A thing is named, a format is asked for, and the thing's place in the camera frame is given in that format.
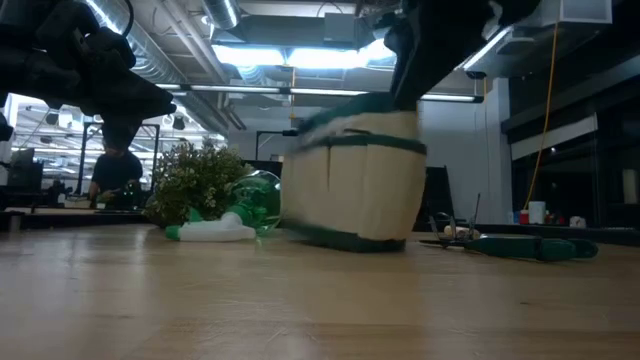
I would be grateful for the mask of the background wooden desk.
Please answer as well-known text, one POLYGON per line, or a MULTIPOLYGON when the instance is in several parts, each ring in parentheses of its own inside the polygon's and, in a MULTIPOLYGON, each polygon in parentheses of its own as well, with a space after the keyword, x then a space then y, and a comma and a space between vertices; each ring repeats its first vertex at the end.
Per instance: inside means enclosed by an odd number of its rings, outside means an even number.
POLYGON ((20 208, 0 211, 0 233, 106 225, 146 224, 140 212, 75 208, 20 208))

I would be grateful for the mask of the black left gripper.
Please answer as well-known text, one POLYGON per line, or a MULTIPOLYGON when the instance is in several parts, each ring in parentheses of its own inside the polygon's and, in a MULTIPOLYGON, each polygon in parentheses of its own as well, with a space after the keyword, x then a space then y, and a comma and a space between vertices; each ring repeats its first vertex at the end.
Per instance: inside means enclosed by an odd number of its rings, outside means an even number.
POLYGON ((130 71, 136 58, 126 36, 102 27, 88 4, 52 1, 36 28, 36 44, 79 76, 72 92, 85 114, 104 119, 105 147, 128 150, 142 119, 176 111, 173 95, 130 71))

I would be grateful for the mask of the silver ventilation duct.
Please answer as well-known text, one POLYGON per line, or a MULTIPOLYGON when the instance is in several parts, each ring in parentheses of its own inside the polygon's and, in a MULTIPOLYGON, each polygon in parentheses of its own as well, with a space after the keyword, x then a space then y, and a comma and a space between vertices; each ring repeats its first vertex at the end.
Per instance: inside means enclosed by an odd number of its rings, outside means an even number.
POLYGON ((201 0, 203 9, 217 29, 236 27, 241 20, 241 9, 237 0, 201 0))

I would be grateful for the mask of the green-handled pruning shears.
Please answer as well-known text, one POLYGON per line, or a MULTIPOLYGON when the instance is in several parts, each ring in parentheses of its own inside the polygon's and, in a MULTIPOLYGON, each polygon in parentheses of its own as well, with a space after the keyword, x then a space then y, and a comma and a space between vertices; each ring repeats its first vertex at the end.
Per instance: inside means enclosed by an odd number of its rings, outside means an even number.
POLYGON ((542 237, 481 236, 478 239, 420 240, 421 244, 435 245, 443 249, 460 247, 492 257, 533 259, 542 262, 559 262, 573 259, 591 259, 598 255, 598 246, 583 239, 547 239, 542 237))

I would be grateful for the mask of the beige green-trimmed gardening bag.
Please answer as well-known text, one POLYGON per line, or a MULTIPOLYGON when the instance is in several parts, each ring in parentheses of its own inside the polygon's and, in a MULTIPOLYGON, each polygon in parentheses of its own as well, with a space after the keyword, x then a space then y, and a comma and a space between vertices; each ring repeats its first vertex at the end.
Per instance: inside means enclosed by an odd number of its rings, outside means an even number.
POLYGON ((282 164, 281 227, 309 245, 404 250, 426 184, 417 105, 368 93, 302 121, 282 164))

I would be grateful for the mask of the person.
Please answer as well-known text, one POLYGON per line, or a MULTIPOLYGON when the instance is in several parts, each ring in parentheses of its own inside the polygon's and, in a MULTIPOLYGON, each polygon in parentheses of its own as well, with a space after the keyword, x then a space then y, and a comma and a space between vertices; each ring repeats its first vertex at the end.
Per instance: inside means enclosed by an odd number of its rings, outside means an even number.
POLYGON ((96 207, 104 203, 106 209, 126 209, 133 205, 131 189, 139 189, 143 175, 142 164, 128 147, 103 139, 104 153, 95 163, 89 187, 89 200, 96 207))

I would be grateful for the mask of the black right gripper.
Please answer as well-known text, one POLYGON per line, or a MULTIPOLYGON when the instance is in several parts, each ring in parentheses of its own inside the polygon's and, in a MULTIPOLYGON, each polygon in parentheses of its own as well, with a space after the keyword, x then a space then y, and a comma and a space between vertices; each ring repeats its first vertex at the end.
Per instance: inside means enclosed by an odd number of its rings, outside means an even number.
POLYGON ((402 0, 402 15, 384 45, 396 54, 390 94, 398 110, 415 109, 425 90, 414 79, 422 65, 457 65, 486 44, 483 31, 531 15, 541 0, 402 0))

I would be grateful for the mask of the wooden-handled hand rake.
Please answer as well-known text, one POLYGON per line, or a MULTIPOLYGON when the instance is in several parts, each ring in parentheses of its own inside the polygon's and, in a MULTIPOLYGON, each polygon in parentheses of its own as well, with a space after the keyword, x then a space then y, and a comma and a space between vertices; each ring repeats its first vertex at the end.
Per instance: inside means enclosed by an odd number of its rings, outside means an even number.
POLYGON ((454 243, 466 243, 478 239, 480 233, 476 229, 476 224, 480 199, 481 194, 478 193, 473 215, 460 225, 457 224, 456 218, 453 215, 444 212, 439 212, 436 216, 430 215, 429 225, 436 241, 444 246, 453 245, 454 243))

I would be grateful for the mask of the artificial green bush plant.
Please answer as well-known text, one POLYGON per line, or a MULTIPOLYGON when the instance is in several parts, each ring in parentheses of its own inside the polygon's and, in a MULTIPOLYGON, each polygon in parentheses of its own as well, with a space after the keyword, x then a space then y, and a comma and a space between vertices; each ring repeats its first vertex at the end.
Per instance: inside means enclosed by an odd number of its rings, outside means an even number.
POLYGON ((229 205, 233 183, 251 171, 236 151, 210 137, 201 146, 181 142, 156 165, 144 214, 161 228, 183 224, 193 210, 205 220, 216 219, 229 205))

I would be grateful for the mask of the green transparent spray bottle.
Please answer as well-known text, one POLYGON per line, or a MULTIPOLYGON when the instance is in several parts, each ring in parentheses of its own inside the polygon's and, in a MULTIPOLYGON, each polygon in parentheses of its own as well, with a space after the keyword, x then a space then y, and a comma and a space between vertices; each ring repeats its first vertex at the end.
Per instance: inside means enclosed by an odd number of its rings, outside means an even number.
POLYGON ((234 242, 255 239, 280 221, 281 181, 275 174, 255 170, 234 182, 230 205, 216 220, 205 220, 194 208, 182 225, 165 228, 165 236, 183 242, 234 242))

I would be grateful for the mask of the black desk monitor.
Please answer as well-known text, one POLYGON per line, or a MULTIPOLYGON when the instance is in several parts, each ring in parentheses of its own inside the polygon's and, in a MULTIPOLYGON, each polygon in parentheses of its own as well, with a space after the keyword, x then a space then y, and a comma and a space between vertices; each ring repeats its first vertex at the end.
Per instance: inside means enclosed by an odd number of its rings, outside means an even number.
POLYGON ((7 185, 25 191, 39 191, 42 185, 43 164, 34 160, 35 149, 26 148, 12 153, 7 185))

